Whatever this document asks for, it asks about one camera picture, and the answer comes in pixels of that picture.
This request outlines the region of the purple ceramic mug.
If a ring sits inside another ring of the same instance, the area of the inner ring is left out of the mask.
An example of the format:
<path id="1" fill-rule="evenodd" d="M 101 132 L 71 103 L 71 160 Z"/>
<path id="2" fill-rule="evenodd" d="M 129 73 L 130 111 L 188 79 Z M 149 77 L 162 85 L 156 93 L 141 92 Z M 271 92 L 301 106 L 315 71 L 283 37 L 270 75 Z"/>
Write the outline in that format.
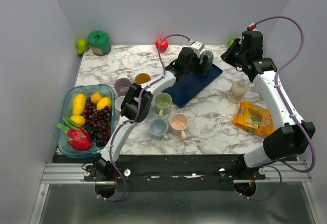
<path id="1" fill-rule="evenodd" d="M 130 86 L 131 86 L 131 81 L 128 78 L 117 79 L 114 84 L 114 88 L 115 88 L 118 96 L 126 95 Z"/>

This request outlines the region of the pink ceramic mug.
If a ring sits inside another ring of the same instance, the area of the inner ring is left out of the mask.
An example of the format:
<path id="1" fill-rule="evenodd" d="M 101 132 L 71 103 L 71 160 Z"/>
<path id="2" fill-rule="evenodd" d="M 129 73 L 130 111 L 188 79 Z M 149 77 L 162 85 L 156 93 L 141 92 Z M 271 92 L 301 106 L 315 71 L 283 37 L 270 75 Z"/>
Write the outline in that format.
<path id="1" fill-rule="evenodd" d="M 186 139 L 186 130 L 189 125 L 188 118 L 183 113 L 175 113 L 170 117 L 170 132 L 181 137 L 183 140 Z"/>

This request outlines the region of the blue butterfly mug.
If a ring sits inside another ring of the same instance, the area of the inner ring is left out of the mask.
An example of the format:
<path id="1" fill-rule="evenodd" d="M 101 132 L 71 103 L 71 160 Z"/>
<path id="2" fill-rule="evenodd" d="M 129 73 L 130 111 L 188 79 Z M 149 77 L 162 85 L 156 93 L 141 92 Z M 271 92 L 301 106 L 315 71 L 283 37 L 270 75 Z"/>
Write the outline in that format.
<path id="1" fill-rule="evenodd" d="M 135 83 L 138 85 L 151 81 L 151 76 L 147 73 L 139 73 L 135 76 Z"/>

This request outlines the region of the dark teal mug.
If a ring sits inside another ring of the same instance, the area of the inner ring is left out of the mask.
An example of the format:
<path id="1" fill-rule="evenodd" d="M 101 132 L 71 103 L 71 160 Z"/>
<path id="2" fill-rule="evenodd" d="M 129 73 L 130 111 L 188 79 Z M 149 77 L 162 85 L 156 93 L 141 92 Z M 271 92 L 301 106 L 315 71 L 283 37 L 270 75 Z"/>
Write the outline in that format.
<path id="1" fill-rule="evenodd" d="M 213 63 L 213 58 L 214 58 L 214 55 L 213 55 L 212 51 L 205 50 L 201 53 L 200 65 L 203 69 L 203 72 L 208 72 L 211 69 L 212 63 Z"/>

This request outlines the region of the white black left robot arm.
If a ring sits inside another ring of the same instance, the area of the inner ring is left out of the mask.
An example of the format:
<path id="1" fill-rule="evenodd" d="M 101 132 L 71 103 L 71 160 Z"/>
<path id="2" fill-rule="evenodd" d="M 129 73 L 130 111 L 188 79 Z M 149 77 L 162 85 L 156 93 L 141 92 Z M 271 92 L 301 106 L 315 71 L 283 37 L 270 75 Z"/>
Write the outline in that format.
<path id="1" fill-rule="evenodd" d="M 121 104 L 117 127 L 94 161 L 96 175 L 101 180 L 107 181 L 115 172 L 119 172 L 115 163 L 121 149 L 136 125 L 148 116 L 153 96 L 174 86 L 189 73 L 204 75 L 211 69 L 213 57 L 211 51 L 183 47 L 177 59 L 165 66 L 163 72 L 153 80 L 141 85 L 131 84 Z"/>

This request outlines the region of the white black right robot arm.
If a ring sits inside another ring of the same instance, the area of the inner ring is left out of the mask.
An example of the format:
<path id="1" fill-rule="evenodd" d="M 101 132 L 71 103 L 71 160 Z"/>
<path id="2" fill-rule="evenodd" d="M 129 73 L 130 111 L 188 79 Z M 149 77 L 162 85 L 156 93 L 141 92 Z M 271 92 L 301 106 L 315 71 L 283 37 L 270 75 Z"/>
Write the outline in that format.
<path id="1" fill-rule="evenodd" d="M 221 59 L 248 76 L 264 99 L 274 124 L 274 132 L 260 147 L 240 157 L 241 163 L 235 166 L 236 175 L 246 179 L 253 174 L 255 167 L 304 153 L 308 140 L 315 133 L 315 126 L 306 122 L 292 105 L 277 77 L 273 60 L 263 57 L 262 33 L 244 31 Z"/>

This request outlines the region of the grey mug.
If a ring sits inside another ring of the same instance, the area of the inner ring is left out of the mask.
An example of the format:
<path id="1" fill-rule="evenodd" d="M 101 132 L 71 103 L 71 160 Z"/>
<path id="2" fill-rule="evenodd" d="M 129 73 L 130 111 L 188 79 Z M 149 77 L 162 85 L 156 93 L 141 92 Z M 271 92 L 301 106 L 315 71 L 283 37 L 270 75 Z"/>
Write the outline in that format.
<path id="1" fill-rule="evenodd" d="M 149 131 L 152 136 L 156 138 L 163 138 L 168 140 L 168 123 L 162 118 L 155 118 L 149 124 Z"/>

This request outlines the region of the blue white gradient mug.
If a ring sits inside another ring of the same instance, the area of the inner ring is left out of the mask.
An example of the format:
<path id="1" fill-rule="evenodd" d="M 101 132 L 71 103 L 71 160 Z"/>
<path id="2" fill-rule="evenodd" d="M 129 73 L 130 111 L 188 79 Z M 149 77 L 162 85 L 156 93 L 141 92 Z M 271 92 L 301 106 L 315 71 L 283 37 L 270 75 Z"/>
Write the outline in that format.
<path id="1" fill-rule="evenodd" d="M 123 103 L 124 99 L 125 99 L 125 96 L 123 95 L 123 96 L 118 97 L 118 98 L 115 100 L 115 109 L 116 109 L 118 112 L 121 112 L 121 110 L 122 110 L 121 106 L 122 106 L 122 103 Z"/>

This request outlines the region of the light green mug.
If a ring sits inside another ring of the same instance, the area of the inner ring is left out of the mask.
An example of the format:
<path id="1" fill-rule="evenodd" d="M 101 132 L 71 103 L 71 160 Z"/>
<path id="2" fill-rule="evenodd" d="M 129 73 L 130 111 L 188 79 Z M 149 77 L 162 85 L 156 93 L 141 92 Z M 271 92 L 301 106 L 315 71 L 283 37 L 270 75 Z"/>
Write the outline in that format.
<path id="1" fill-rule="evenodd" d="M 168 115 L 171 112 L 172 98 L 167 93 L 159 93 L 154 98 L 154 109 L 159 117 Z"/>

